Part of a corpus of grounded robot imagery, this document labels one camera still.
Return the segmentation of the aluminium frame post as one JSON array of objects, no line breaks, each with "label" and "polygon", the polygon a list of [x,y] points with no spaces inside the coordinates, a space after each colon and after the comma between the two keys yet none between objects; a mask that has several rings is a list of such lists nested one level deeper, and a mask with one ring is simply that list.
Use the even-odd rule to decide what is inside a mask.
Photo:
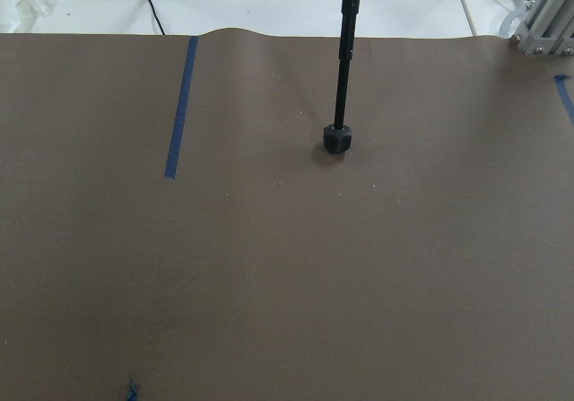
[{"label": "aluminium frame post", "polygon": [[573,56],[573,0],[534,0],[513,35],[524,55]]}]

